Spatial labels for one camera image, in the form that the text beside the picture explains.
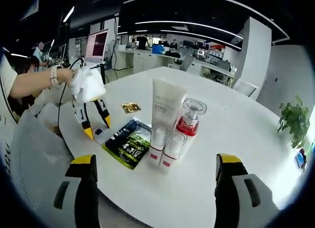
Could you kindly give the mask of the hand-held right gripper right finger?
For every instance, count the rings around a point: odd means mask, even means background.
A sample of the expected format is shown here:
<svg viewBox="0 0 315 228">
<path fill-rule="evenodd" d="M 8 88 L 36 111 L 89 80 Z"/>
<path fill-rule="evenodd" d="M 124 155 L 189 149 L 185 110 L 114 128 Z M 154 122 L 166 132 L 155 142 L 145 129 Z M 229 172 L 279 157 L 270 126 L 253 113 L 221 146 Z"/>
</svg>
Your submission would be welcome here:
<svg viewBox="0 0 315 228">
<path fill-rule="evenodd" d="M 263 228 L 279 213 L 272 191 L 242 161 L 217 154 L 216 228 Z"/>
</svg>

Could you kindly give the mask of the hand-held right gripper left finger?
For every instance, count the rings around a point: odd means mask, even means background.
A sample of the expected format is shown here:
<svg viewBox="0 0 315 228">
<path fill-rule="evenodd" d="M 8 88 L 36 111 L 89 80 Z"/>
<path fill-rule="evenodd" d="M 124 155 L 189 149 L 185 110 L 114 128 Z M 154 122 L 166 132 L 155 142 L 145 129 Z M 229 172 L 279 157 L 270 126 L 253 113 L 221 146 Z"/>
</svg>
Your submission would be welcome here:
<svg viewBox="0 0 315 228">
<path fill-rule="evenodd" d="M 45 178 L 46 227 L 100 227 L 96 155 L 76 157 L 68 165 L 49 163 Z"/>
</svg>

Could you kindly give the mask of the person's left hand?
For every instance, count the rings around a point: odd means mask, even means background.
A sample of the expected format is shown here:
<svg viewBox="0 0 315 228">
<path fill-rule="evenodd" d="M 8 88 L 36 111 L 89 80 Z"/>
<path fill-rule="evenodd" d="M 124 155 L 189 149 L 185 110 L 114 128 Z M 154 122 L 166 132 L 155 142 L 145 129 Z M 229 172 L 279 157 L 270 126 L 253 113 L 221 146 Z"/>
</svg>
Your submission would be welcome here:
<svg viewBox="0 0 315 228">
<path fill-rule="evenodd" d="M 57 80 L 59 83 L 70 84 L 73 78 L 74 72 L 69 68 L 58 68 L 57 69 Z"/>
</svg>

